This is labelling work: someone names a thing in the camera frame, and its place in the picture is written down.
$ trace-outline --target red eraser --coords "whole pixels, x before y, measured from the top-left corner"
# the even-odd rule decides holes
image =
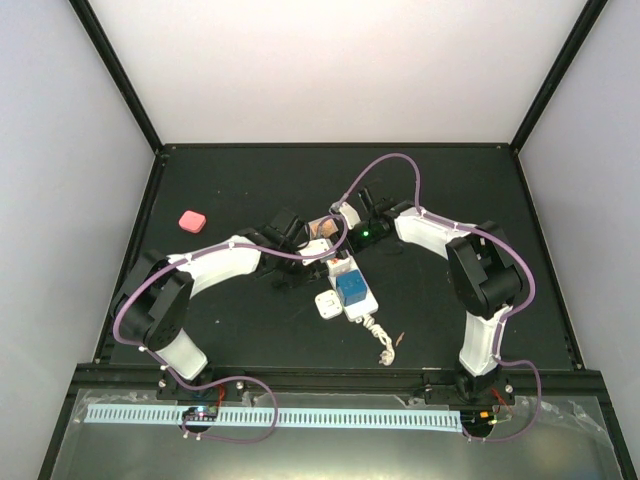
[[[184,212],[180,217],[180,221],[178,221],[180,228],[191,233],[198,233],[205,223],[207,223],[207,218],[204,215],[191,210]]]

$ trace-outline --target black frame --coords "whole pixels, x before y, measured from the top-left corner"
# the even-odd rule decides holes
[[[141,240],[146,229],[151,207],[164,173],[166,158],[168,157],[166,152],[175,147],[163,144],[156,133],[149,116],[145,112],[144,107],[133,88],[133,85],[124,71],[113,47],[111,46],[106,33],[91,8],[89,0],[69,0],[69,3],[73,6],[78,18],[87,31],[89,38],[96,47],[96,50],[105,63],[116,86],[121,92],[135,120],[140,126],[140,129],[144,133],[149,146],[155,154],[155,161],[144,192],[144,197],[136,218],[131,239],[127,247],[124,262],[118,275],[114,290],[115,292],[121,286],[124,277],[138,257]],[[571,65],[571,62],[578,53],[582,43],[595,24],[606,3],[607,0],[588,0],[586,2],[582,13],[576,21],[571,33],[545,78],[538,94],[518,128],[515,137],[510,144],[500,145],[502,148],[509,148],[512,152],[513,161],[516,163],[520,179],[525,187],[527,187],[527,183],[518,154],[535,128],[537,121],[544,112],[544,109],[553,96],[558,84]],[[565,327],[568,332],[565,340],[567,341],[569,348],[573,350],[575,357],[574,371],[540,372],[544,384],[544,394],[546,396],[584,395],[597,397],[609,431],[609,436],[615,447],[618,463],[623,472],[624,478],[636,478],[636,473],[625,445],[611,399],[609,398],[604,380],[602,379],[602,375],[597,371],[583,369],[584,362],[582,355],[560,292],[560,287],[542,235],[540,224],[537,221],[533,201],[531,199],[529,189],[525,188],[525,191],[527,192],[529,209],[533,217],[536,219],[535,226],[538,232],[538,238],[545,254],[549,271],[552,274],[555,293],[565,319]],[[103,330],[98,342],[94,363],[80,364],[76,368],[38,477],[40,479],[49,478],[53,472],[56,457],[66,431],[66,426],[80,389],[130,388],[156,390],[159,391],[159,394],[162,393],[162,388],[159,389],[159,382],[161,379],[164,379],[165,374],[157,367],[108,364],[111,347],[109,346],[109,342],[106,340],[108,338],[110,326],[111,319],[107,318],[104,322]],[[415,391],[416,387],[424,385],[425,381],[427,381],[422,373],[417,373],[416,371],[407,371],[404,373],[401,371],[394,371],[392,374],[387,376],[380,376],[378,374],[375,377],[363,371],[247,371],[245,373],[263,379],[265,382],[272,385],[276,391],[365,391],[371,393],[406,392],[407,394],[411,394]],[[430,371],[427,374],[429,376],[428,381],[438,383],[438,379],[445,378],[449,374],[450,372],[448,371]],[[506,374],[509,377],[510,383],[519,394],[535,394],[535,381],[531,373],[520,370],[511,370]]]

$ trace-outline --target blue box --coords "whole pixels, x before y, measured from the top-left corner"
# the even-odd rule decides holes
[[[345,307],[364,300],[367,296],[367,284],[360,270],[352,270],[336,277],[336,291]]]

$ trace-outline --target gray wall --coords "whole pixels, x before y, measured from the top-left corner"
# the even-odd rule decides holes
[[[588,367],[640,467],[640,3],[609,2],[523,149]]]
[[[68,2],[0,5],[0,477],[90,361],[152,153]]]

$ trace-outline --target white wall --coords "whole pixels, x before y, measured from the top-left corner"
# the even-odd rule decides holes
[[[509,142],[585,0],[92,0],[165,142]]]
[[[640,468],[640,3],[609,2],[522,159],[587,366]]]
[[[152,153],[65,1],[0,5],[0,477],[36,478]]]

